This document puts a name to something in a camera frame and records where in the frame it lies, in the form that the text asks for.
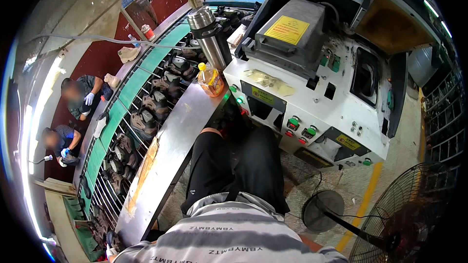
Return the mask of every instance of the yellow warning label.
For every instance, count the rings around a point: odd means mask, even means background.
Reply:
[[[269,29],[265,35],[277,38],[278,40],[297,45],[309,23],[286,16],[281,16]]]
[[[352,140],[344,134],[340,135],[335,140],[346,146],[348,149],[356,150],[357,148],[361,147],[359,143],[355,142],[354,140]]]
[[[275,99],[271,94],[267,93],[266,91],[262,91],[255,86],[252,87],[252,95],[271,105],[275,104]]]

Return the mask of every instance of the hand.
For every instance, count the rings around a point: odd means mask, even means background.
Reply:
[[[67,153],[70,151],[69,148],[66,148],[66,149],[62,149],[62,151],[60,152],[60,155],[63,157],[63,158],[66,158],[67,157]]]
[[[94,99],[94,94],[92,92],[90,92],[86,97],[85,97],[85,104],[87,106],[90,106],[92,103],[93,103],[93,99]]]

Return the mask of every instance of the worker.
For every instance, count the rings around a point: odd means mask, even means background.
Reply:
[[[83,75],[76,81],[66,78],[62,81],[61,94],[67,100],[68,110],[77,119],[84,121],[93,112],[101,98],[109,100],[112,89],[97,76]]]
[[[45,147],[54,151],[55,158],[65,158],[67,153],[73,151],[81,139],[81,134],[67,125],[59,125],[55,129],[46,127],[42,131],[42,140]]]
[[[289,212],[277,139],[259,127],[244,144],[232,174],[221,133],[204,129],[193,146],[184,219],[155,242],[142,241],[111,263],[333,262],[348,260],[332,247],[308,245],[284,223]]]

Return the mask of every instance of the green conveyor belt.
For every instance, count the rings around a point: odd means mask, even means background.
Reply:
[[[180,24],[179,26],[175,27],[163,40],[161,40],[159,44],[165,46],[175,46],[189,32],[189,25]],[[140,66],[144,69],[154,72],[156,67],[163,60],[163,58],[167,56],[170,50],[171,49],[169,48],[155,47],[143,60],[143,63]],[[130,108],[135,96],[138,94],[139,90],[150,76],[150,73],[144,71],[143,69],[138,69],[132,74],[128,82],[122,88],[119,94],[119,99],[127,109]],[[122,118],[127,113],[126,108],[124,108],[118,100],[114,102],[113,106],[109,110],[109,122],[103,129],[101,137],[96,140],[96,143],[89,155],[88,170],[85,172],[85,175],[88,180],[88,185],[91,189],[91,192],[94,192],[95,190],[94,184],[99,173],[99,167],[101,166],[101,163],[104,160],[104,156],[106,155],[106,150],[104,149],[108,148],[110,145],[114,132],[117,130],[117,127],[122,121]],[[84,191],[81,191],[81,197],[85,199],[85,210],[89,215],[91,200],[86,198]]]

